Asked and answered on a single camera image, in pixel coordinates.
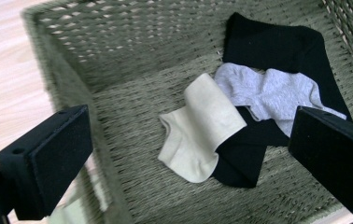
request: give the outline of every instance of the wooden floor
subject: wooden floor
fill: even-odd
[[[44,0],[0,1],[0,150],[53,112],[20,16],[23,8],[40,2]],[[19,223],[13,214],[9,218]],[[344,210],[319,223],[352,221]]]

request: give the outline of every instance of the light gray sock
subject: light gray sock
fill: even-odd
[[[346,115],[321,103],[317,83],[301,73],[268,69],[261,75],[249,67],[225,63],[214,79],[234,105],[246,106],[256,121],[274,119],[289,137],[298,105],[324,110],[346,119]]]

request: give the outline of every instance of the cream sock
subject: cream sock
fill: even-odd
[[[158,159],[192,183],[211,176],[217,147],[246,123],[208,75],[197,77],[184,91],[186,106],[160,115],[166,140]]]

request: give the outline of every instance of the sock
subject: sock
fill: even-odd
[[[256,121],[273,119],[288,137],[299,105],[346,119],[321,103],[317,83],[301,73],[268,69],[261,75],[249,67],[225,63],[215,74],[215,81],[234,105],[246,106]]]
[[[284,72],[303,73],[317,82],[321,101],[325,106],[345,114],[346,119],[352,121],[333,78],[323,37],[317,31],[303,26],[291,27],[252,21],[234,13],[227,22],[223,61],[264,70],[274,68]],[[236,143],[232,149],[220,145],[217,148],[218,153],[231,150],[236,153],[235,157],[245,158],[245,150],[251,151],[247,149],[250,144],[260,144],[261,140],[261,150],[265,150],[266,146],[288,145],[288,137],[280,131],[274,120],[252,120],[250,123],[247,109],[239,106],[237,109],[248,124],[234,134],[239,136],[236,139],[241,141],[240,145]],[[257,155],[251,156],[261,158],[261,150],[257,151]],[[243,174],[245,171],[243,162],[230,162],[233,161],[223,160],[222,163],[228,165],[217,166],[214,177],[225,185],[249,186],[246,178],[236,178],[236,174]],[[256,166],[254,173],[259,175],[260,169],[261,164]]]
[[[219,162],[212,176],[227,186],[251,189],[258,182],[267,146],[245,144],[241,139],[235,134],[218,147]]]
[[[186,106],[160,115],[166,140],[158,159],[192,183],[201,183],[217,166],[217,147],[246,126],[236,108],[208,75],[184,91]]]
[[[321,33],[304,26],[251,21],[234,13],[226,34],[224,63],[305,74],[318,84],[322,103],[352,121],[334,80]]]

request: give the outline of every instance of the wicker basket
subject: wicker basket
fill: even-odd
[[[187,183],[157,160],[165,136],[158,115],[182,107],[193,79],[221,65],[235,11],[320,31],[353,117],[352,0],[77,0],[25,11],[55,107],[90,107],[108,204],[100,209],[83,172],[93,223],[297,223],[341,207],[284,147],[268,148],[255,189]]]

